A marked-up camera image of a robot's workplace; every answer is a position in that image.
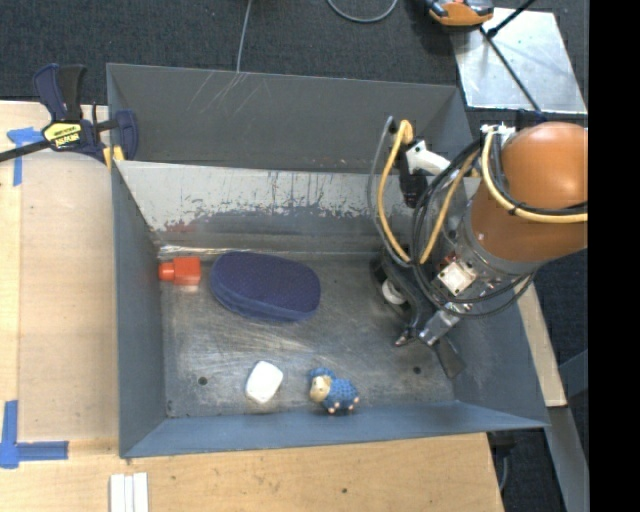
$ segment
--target orange bottle cap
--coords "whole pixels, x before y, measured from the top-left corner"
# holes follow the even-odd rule
[[[171,262],[160,263],[158,267],[158,277],[161,281],[173,281],[176,274],[176,267]]]

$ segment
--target black floor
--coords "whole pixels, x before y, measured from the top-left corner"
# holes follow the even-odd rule
[[[363,17],[391,4],[334,1]],[[494,0],[505,8],[523,3]],[[530,9],[555,15],[588,105],[589,2],[538,0]],[[449,35],[417,0],[399,0],[388,17],[373,24],[338,16],[326,0],[252,0],[240,62],[247,12],[242,0],[0,0],[0,12],[5,100],[35,99],[33,73],[51,62],[86,65],[81,100],[98,104],[106,103],[108,62],[224,70],[239,65],[242,71],[459,85]],[[474,133],[482,123],[513,123],[514,117],[510,111],[468,112]],[[576,122],[586,125],[584,118]],[[547,264],[535,280],[559,364],[588,345],[587,266],[584,250]],[[588,460],[588,393],[571,406]],[[544,434],[519,432],[516,441],[504,491],[507,512],[564,510]]]

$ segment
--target clamp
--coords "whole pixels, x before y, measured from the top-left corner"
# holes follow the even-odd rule
[[[36,72],[33,78],[35,92],[49,111],[51,122],[41,130],[42,140],[0,153],[0,162],[49,148],[89,155],[109,165],[105,157],[109,148],[100,140],[100,133],[116,128],[122,154],[127,160],[134,158],[138,128],[132,110],[118,110],[113,119],[98,123],[94,104],[93,122],[83,118],[80,91],[86,71],[87,68],[80,64],[48,64]]]

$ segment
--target blue plush toy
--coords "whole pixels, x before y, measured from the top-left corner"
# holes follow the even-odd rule
[[[328,368],[316,368],[309,372],[311,390],[309,397],[314,402],[321,403],[333,414],[340,409],[352,411],[360,401],[358,390],[347,379],[338,379]]]

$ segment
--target gray metal bin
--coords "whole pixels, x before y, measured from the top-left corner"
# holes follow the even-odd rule
[[[412,121],[453,158],[471,141],[455,87],[109,65],[112,111],[140,128],[113,170],[120,455],[280,448],[542,427],[548,417],[517,307],[451,333],[466,370],[453,381],[425,345],[392,347],[401,323],[369,262],[380,238],[367,207],[388,116]],[[466,186],[472,190],[471,180]],[[403,236],[395,179],[386,204]],[[231,249],[309,265],[321,303],[308,320],[249,320],[222,307],[208,270]],[[159,261],[201,257],[197,289],[160,282]],[[276,396],[244,394],[260,360],[284,372]],[[308,399],[318,366],[361,402],[330,416]]]

